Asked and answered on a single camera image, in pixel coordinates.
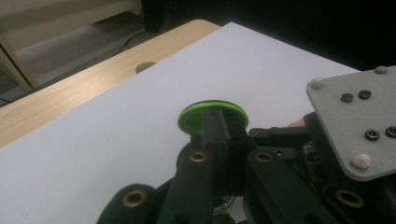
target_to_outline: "green disc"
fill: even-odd
[[[238,105],[231,104],[225,101],[202,101],[193,105],[187,106],[181,111],[178,117],[178,127],[181,131],[187,134],[202,134],[202,113],[207,109],[225,108],[232,110],[239,114],[241,120],[248,126],[248,115],[244,109]]]

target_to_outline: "wooden table edge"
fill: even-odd
[[[144,62],[159,62],[218,30],[195,20],[126,50],[47,88],[0,108],[0,147],[88,102],[136,74]]]

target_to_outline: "black screw head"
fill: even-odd
[[[364,134],[364,136],[366,137],[366,139],[367,139],[367,140],[370,140],[370,141],[375,141],[375,140],[377,140],[377,139],[379,138],[380,135],[381,135],[381,134],[380,134],[379,131],[376,130],[376,129],[368,129],[368,130],[366,131],[366,133]]]
[[[396,126],[388,127],[386,133],[388,137],[396,138]]]
[[[344,93],[341,95],[341,101],[344,103],[350,103],[353,100],[353,95],[351,93]]]
[[[367,100],[371,97],[371,92],[367,91],[367,90],[363,90],[359,92],[359,98],[361,98],[362,100]]]

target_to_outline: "floor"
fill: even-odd
[[[125,12],[18,50],[16,55],[31,72],[37,87],[26,91],[0,70],[0,98],[3,99],[0,106],[70,77],[152,37],[153,34],[145,32],[142,18]]]

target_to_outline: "gray metal plate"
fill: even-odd
[[[370,70],[313,80],[307,85],[308,97],[334,153],[352,179],[367,181],[396,172],[396,138],[386,135],[389,126],[396,126],[395,89],[396,66],[388,67],[384,74]],[[372,96],[360,99],[361,90],[370,91]],[[341,101],[346,92],[354,96],[350,103]],[[365,137],[368,129],[378,130],[380,137],[369,141]],[[353,158],[362,154],[369,159],[363,162],[366,167],[352,163]]]

